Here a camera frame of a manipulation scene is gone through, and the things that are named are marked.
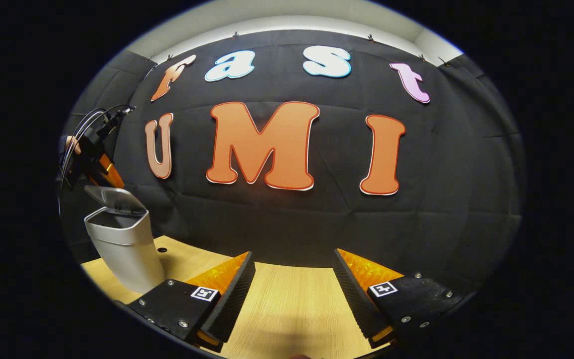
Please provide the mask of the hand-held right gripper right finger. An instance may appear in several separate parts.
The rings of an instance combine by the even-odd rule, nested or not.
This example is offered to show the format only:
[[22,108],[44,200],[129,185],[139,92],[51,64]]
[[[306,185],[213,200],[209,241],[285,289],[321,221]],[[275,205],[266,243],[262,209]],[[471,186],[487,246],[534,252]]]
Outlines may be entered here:
[[467,300],[465,289],[426,273],[399,273],[341,248],[333,254],[333,272],[373,349],[416,339]]

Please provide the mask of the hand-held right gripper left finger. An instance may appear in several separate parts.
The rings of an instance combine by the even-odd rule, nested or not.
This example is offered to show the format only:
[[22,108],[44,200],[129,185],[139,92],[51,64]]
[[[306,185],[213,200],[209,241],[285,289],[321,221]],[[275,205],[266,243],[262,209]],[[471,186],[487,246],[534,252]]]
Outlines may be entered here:
[[244,252],[190,280],[166,279],[129,303],[129,314],[185,345],[220,353],[256,272]]

